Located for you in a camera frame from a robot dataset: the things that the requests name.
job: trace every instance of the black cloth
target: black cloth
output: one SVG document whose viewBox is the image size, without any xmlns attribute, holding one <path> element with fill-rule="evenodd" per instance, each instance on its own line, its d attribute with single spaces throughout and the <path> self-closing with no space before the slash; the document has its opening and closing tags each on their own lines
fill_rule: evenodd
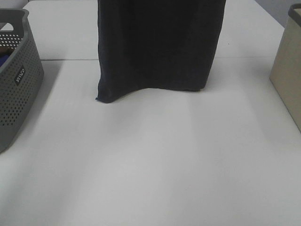
<svg viewBox="0 0 301 226">
<path fill-rule="evenodd" d="M 144 88 L 199 91 L 207 81 L 226 0 L 98 0 L 98 97 Z"/>
</svg>

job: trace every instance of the basket handle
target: basket handle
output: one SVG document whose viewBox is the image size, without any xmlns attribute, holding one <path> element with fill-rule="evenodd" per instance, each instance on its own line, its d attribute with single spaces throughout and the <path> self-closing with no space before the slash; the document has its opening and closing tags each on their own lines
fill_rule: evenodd
<svg viewBox="0 0 301 226">
<path fill-rule="evenodd" d="M 10 23 L 14 28 L 10 32 L 23 36 L 28 14 L 28 11 L 25 9 L 2 8 L 0 9 L 0 23 Z"/>
</svg>

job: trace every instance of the perforated basket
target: perforated basket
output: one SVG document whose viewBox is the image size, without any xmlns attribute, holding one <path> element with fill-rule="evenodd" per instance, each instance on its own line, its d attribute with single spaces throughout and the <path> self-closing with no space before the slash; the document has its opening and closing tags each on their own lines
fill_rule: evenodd
<svg viewBox="0 0 301 226">
<path fill-rule="evenodd" d="M 0 67 L 0 152 L 12 142 L 39 91 L 44 71 L 24 9 L 0 9 L 0 46 L 14 52 Z"/>
</svg>

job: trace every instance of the white table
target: white table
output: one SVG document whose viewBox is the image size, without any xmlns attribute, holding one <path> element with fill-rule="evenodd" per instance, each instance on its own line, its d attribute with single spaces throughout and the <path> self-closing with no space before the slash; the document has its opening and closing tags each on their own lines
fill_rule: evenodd
<svg viewBox="0 0 301 226">
<path fill-rule="evenodd" d="M 41 59 L 98 59 L 97 1 L 25 7 Z M 283 27 L 254 0 L 227 0 L 216 57 L 275 57 Z"/>
<path fill-rule="evenodd" d="M 94 26 L 70 42 L 58 28 L 68 18 L 42 26 L 59 2 L 27 6 L 42 58 L 73 60 L 43 62 L 37 100 L 0 154 L 1 226 L 300 226 L 301 134 L 269 81 L 283 29 L 257 3 L 228 0 L 203 91 L 102 104 Z M 46 42 L 39 26 L 66 40 Z"/>
</svg>

